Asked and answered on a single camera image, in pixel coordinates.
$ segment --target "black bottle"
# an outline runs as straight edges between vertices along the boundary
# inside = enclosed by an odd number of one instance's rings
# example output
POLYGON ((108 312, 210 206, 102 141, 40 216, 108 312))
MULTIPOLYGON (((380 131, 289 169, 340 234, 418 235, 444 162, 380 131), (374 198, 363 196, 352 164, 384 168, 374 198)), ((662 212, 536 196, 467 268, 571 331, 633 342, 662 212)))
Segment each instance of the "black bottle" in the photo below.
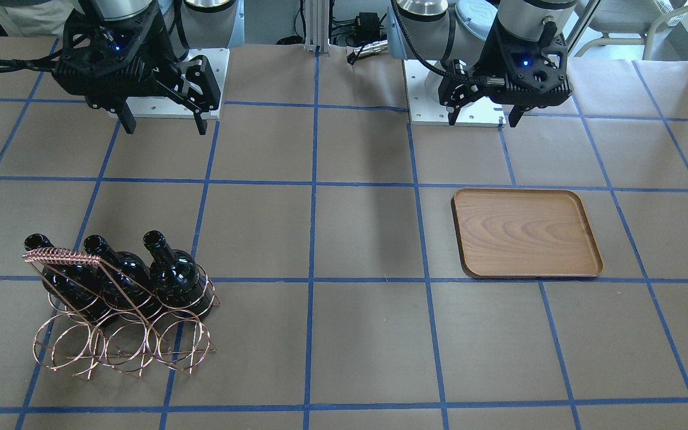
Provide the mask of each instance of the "black bottle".
MULTIPOLYGON (((54 248, 52 242, 43 234, 32 234, 23 243, 26 251, 37 250, 38 248, 54 248)), ((90 323, 97 323, 103 316, 110 313, 110 308, 103 299, 97 282, 95 269, 91 266, 82 265, 54 265, 54 271, 44 267, 42 275, 47 281, 42 281, 44 288, 55 297, 64 297, 68 303, 63 302, 68 310, 73 308, 90 323)))
MULTIPOLYGON (((139 256, 127 253, 126 251, 113 250, 113 248, 108 245, 105 238, 98 235, 89 236, 84 240, 84 250, 87 251, 87 253, 99 256, 106 261, 107 264, 121 271, 121 273, 118 273, 109 270, 113 281, 121 286, 126 296, 134 303, 134 306, 139 308, 142 315, 144 315, 148 321, 153 319, 158 312, 161 311, 163 305, 161 305, 161 302, 159 302, 155 296, 151 296, 153 285, 150 282, 150 272, 148 272, 148 267, 145 266, 139 256), (140 286, 132 280, 142 285, 144 289, 140 288, 140 286)), ((99 269, 97 271, 97 279, 99 284, 103 287, 103 293, 107 302, 112 308, 121 311, 133 311, 134 306, 129 303, 129 300, 124 297, 122 292, 118 291, 118 287, 115 286, 113 281, 108 278, 103 270, 99 269)))
POLYGON ((205 318, 211 311, 213 293, 205 287, 207 279, 198 270, 193 257, 182 250, 172 250, 159 231, 149 231, 143 239, 153 255, 150 279, 156 296, 172 308, 186 308, 205 318))

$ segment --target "white chair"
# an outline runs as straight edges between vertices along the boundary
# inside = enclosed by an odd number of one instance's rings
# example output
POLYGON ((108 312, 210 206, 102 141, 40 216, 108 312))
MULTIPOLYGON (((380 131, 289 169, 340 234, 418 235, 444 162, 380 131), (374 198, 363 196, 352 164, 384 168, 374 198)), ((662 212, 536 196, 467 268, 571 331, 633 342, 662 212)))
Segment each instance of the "white chair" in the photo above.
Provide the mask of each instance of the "white chair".
MULTIPOLYGON (((578 0, 575 11, 582 16, 589 0, 578 0)), ((655 35, 676 26, 688 13, 688 0, 603 0, 589 27, 601 33, 601 38, 585 44, 576 57, 588 49, 601 45, 644 45, 644 59, 652 56, 655 35), (637 33, 637 38, 610 38, 610 33, 637 33)))

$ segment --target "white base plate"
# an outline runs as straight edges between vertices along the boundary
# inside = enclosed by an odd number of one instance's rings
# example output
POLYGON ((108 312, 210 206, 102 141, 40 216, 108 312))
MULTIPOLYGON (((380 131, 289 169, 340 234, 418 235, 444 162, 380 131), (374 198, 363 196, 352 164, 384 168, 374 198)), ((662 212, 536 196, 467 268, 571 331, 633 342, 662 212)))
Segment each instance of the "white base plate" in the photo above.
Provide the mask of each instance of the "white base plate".
MULTIPOLYGON (((227 77, 230 51, 226 48, 191 49, 188 60, 196 55, 208 57, 208 63, 214 70, 216 83, 219 85, 219 90, 222 91, 217 109, 208 111, 202 114, 201 117, 203 119, 219 119, 219 112, 222 111, 222 100, 225 94, 225 78, 227 77)), ((135 118, 193 118, 191 110, 185 106, 178 105, 166 97, 129 97, 126 103, 128 103, 131 114, 135 118)))
MULTIPOLYGON (((432 72, 418 60, 405 60, 404 65, 410 122, 417 125, 448 125, 447 109, 434 101, 423 84, 426 76, 432 72)), ((503 107, 483 97, 461 108, 456 126, 497 127, 505 123, 503 107)))

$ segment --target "brown tray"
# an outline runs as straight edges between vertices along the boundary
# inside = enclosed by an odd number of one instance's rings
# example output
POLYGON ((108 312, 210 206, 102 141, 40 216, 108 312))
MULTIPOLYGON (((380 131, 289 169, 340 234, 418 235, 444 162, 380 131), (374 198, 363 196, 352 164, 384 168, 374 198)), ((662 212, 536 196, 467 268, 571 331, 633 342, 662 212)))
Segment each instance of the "brown tray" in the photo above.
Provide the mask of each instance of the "brown tray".
POLYGON ((604 269, 571 191, 464 188, 453 212, 463 264, 475 276, 592 277, 604 269))

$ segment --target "copper wire rack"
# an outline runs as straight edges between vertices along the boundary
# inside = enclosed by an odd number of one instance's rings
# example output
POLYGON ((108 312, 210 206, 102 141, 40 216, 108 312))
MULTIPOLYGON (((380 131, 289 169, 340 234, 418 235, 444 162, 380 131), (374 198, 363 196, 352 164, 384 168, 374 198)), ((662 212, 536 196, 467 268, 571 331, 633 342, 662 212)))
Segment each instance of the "copper wire rack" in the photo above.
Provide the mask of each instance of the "copper wire rack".
POLYGON ((142 378, 143 370, 158 362, 170 369, 192 374, 208 353, 216 351, 211 334, 201 321, 207 311, 196 315, 188 310, 208 293, 210 304, 207 310, 219 306, 214 285, 201 266, 198 266, 199 274, 206 281, 198 299, 180 308, 163 304, 160 311, 146 317, 141 307, 147 300, 156 300, 152 292, 128 278, 148 295, 145 302, 136 304, 112 275, 121 274, 121 271, 99 256, 66 248, 38 248, 25 253, 23 259, 47 284, 49 280, 39 266, 57 274, 60 271, 55 266, 92 266, 106 274, 128 305, 112 304, 76 279, 62 275, 84 288, 93 299, 84 308, 76 309, 59 291, 47 293, 47 300, 55 313, 33 336, 33 358, 49 370, 89 380, 96 368, 109 367, 125 375, 142 378), (88 321, 81 312, 98 300, 103 300, 109 310, 97 321, 88 321))

